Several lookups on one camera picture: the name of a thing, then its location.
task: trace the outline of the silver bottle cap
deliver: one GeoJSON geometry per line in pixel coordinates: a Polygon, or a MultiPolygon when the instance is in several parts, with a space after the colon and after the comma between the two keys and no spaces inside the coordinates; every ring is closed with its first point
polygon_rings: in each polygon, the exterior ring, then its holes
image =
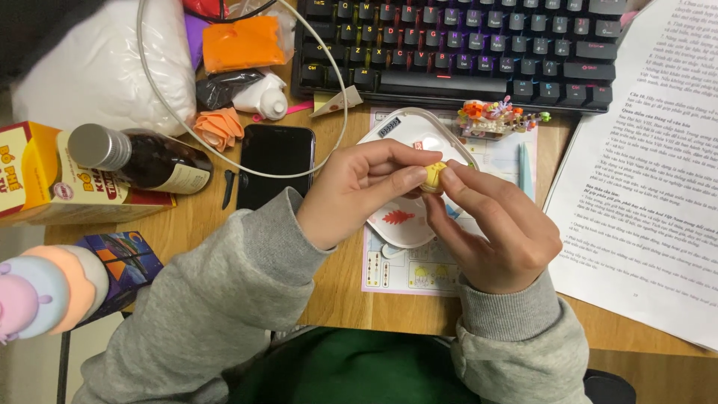
{"type": "Polygon", "coordinates": [[[132,144],[126,134],[97,124],[80,125],[67,141],[70,157],[87,168],[116,171],[130,160],[132,144]]]}

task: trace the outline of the charging cable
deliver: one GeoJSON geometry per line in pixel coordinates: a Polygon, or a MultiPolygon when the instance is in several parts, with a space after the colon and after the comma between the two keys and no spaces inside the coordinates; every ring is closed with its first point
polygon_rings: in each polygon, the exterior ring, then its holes
{"type": "Polygon", "coordinates": [[[247,173],[252,173],[254,175],[259,175],[261,177],[267,177],[267,178],[297,178],[297,177],[302,177],[304,175],[311,174],[314,171],[317,171],[320,168],[322,168],[324,166],[324,164],[327,162],[327,160],[329,159],[329,157],[332,155],[332,153],[339,147],[339,143],[342,142],[342,138],[344,137],[344,131],[347,129],[349,106],[347,105],[348,104],[347,91],[346,91],[346,88],[344,88],[344,80],[342,79],[342,72],[337,67],[337,63],[334,61],[332,54],[327,49],[327,46],[324,44],[324,41],[322,41],[322,38],[320,38],[320,36],[317,34],[317,32],[314,31],[314,29],[309,25],[307,20],[304,19],[304,17],[302,17],[302,15],[299,14],[299,12],[296,9],[294,9],[294,7],[290,6],[285,0],[277,0],[277,1],[279,3],[281,3],[282,5],[284,5],[289,10],[289,12],[294,14],[294,16],[299,20],[299,22],[301,22],[302,25],[304,25],[304,28],[307,29],[309,31],[309,33],[311,33],[312,36],[317,40],[317,42],[322,46],[322,50],[324,50],[324,53],[329,58],[330,63],[332,63],[332,68],[334,68],[334,71],[337,73],[337,77],[340,78],[339,79],[339,87],[342,90],[342,98],[344,101],[344,123],[342,125],[342,130],[339,132],[339,139],[337,139],[337,143],[334,145],[334,148],[329,153],[327,158],[325,158],[324,161],[322,161],[318,166],[312,168],[309,171],[305,171],[305,172],[299,173],[299,174],[291,174],[291,175],[274,175],[274,174],[260,173],[259,171],[250,170],[246,167],[242,167],[242,165],[239,165],[236,162],[229,160],[225,155],[218,152],[214,147],[210,146],[207,142],[202,140],[202,138],[200,138],[195,133],[195,131],[193,131],[192,128],[190,128],[185,123],[185,121],[182,118],[180,118],[180,116],[177,114],[177,112],[169,105],[167,100],[164,99],[164,96],[159,91],[159,88],[157,88],[157,84],[154,82],[154,79],[152,78],[152,74],[149,71],[149,67],[147,66],[147,56],[144,54],[144,42],[142,40],[142,19],[144,16],[144,7],[147,3],[147,0],[139,0],[139,6],[137,8],[137,48],[139,50],[139,59],[142,62],[142,69],[144,70],[144,74],[147,76],[149,85],[152,87],[152,90],[157,95],[157,98],[159,98],[160,102],[162,102],[162,105],[164,105],[167,108],[169,113],[179,122],[179,124],[181,124],[182,127],[184,127],[185,130],[187,130],[187,132],[189,134],[191,134],[192,137],[194,137],[200,144],[202,144],[202,146],[206,147],[208,150],[210,150],[212,153],[216,154],[222,160],[225,160],[229,164],[239,168],[242,171],[246,171],[247,173]]]}

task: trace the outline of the wooden desk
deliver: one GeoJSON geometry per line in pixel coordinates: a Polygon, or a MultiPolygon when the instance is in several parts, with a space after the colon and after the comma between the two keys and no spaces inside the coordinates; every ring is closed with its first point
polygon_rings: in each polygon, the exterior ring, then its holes
{"type": "MultiPolygon", "coordinates": [[[[275,71],[289,82],[290,67],[280,66],[275,71]]],[[[285,93],[289,95],[288,88],[285,88],[285,93]]],[[[289,105],[297,103],[298,100],[290,97],[289,105]]],[[[362,104],[350,110],[342,146],[356,144],[367,133],[369,108],[369,105],[362,104]]],[[[336,142],[342,126],[342,114],[337,112],[315,119],[308,116],[309,111],[300,111],[278,123],[311,127],[317,135],[316,161],[320,162],[336,142]]],[[[242,119],[244,125],[252,123],[249,114],[244,114],[242,119]]],[[[576,123],[576,119],[555,117],[548,124],[541,125],[538,133],[536,188],[536,203],[539,206],[546,199],[565,144],[576,123]]],[[[184,135],[182,140],[198,146],[189,135],[184,135]]],[[[227,156],[238,160],[238,147],[228,152],[227,156]]],[[[210,157],[215,163],[212,183],[195,196],[178,197],[178,207],[175,209],[117,225],[49,226],[45,232],[46,243],[73,243],[86,234],[139,230],[163,262],[168,262],[179,252],[195,248],[227,219],[235,205],[233,196],[229,207],[220,210],[225,190],[223,172],[227,168],[236,169],[228,167],[214,155],[210,154],[210,157]]],[[[361,254],[361,231],[358,231],[340,245],[314,277],[316,288],[299,319],[300,323],[417,334],[454,334],[454,325],[461,314],[458,298],[363,293],[360,291],[361,254]]],[[[576,299],[566,299],[583,324],[591,348],[718,357],[628,318],[576,299]]]]}

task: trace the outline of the space bar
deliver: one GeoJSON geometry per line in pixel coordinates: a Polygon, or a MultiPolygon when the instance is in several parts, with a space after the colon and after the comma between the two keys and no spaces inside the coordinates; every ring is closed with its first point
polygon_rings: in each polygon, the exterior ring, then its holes
{"type": "Polygon", "coordinates": [[[466,75],[385,71],[381,73],[377,92],[493,100],[506,95],[506,80],[466,75]]]}

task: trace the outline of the orange block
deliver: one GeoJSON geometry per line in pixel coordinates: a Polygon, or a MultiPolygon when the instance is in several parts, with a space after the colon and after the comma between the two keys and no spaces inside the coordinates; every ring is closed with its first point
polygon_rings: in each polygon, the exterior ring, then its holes
{"type": "Polygon", "coordinates": [[[283,65],[277,17],[252,17],[232,24],[213,24],[202,32],[202,52],[209,73],[283,65]]]}

